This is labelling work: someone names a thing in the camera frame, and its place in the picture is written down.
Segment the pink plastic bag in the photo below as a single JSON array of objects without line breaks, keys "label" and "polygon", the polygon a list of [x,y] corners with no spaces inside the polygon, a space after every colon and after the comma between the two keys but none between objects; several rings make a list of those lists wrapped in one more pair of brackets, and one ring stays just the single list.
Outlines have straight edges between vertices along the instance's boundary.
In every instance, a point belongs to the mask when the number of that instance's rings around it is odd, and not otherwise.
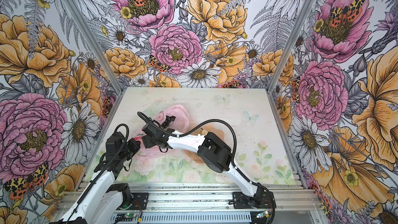
[{"label": "pink plastic bag", "polygon": [[[186,133],[190,129],[190,116],[186,108],[181,104],[171,105],[166,107],[163,105],[153,105],[143,111],[143,113],[154,122],[153,124],[163,129],[164,131],[170,132],[171,130],[178,131],[180,133]],[[141,119],[138,123],[138,130],[133,135],[134,140],[141,143],[139,157],[142,159],[154,159],[164,155],[166,148],[161,148],[154,145],[151,148],[146,148],[142,139],[146,133],[142,130],[146,125]]]}]

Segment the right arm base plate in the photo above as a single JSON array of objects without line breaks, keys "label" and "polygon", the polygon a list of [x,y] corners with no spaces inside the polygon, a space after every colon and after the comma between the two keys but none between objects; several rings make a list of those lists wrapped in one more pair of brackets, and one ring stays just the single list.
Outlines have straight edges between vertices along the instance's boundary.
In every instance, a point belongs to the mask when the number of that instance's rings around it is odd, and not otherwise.
[{"label": "right arm base plate", "polygon": [[263,192],[254,197],[244,195],[242,192],[233,192],[229,201],[235,209],[272,209],[276,208],[275,198],[272,192]]}]

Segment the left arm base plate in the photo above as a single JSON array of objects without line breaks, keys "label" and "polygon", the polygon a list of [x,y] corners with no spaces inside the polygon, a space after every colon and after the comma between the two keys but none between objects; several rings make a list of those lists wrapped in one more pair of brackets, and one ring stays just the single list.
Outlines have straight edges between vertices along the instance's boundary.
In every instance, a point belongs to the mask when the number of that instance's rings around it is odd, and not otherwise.
[{"label": "left arm base plate", "polygon": [[122,205],[118,210],[124,211],[143,211],[147,209],[148,193],[131,193],[131,201],[128,204]]}]

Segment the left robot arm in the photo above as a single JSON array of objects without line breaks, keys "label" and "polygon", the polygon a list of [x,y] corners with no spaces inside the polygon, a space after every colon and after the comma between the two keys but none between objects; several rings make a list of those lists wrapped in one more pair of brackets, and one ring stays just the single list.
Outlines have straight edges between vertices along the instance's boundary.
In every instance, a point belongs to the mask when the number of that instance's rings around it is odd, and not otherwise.
[{"label": "left robot arm", "polygon": [[106,152],[94,169],[89,184],[78,200],[55,224],[105,224],[119,208],[133,203],[127,183],[116,183],[124,163],[140,151],[141,142],[127,139],[121,132],[114,132],[106,141]]}]

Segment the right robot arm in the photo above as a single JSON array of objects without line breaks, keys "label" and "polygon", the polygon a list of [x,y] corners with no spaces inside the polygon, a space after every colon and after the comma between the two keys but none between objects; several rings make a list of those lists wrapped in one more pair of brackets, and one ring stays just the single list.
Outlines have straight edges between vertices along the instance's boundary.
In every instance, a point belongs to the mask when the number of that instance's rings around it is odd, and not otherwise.
[{"label": "right robot arm", "polygon": [[234,160],[233,149],[216,134],[183,134],[174,129],[163,130],[149,122],[142,128],[142,140],[147,149],[157,146],[160,149],[177,149],[197,154],[214,172],[226,175],[236,184],[244,198],[243,205],[252,208],[276,208],[275,198],[265,186],[250,179]]}]

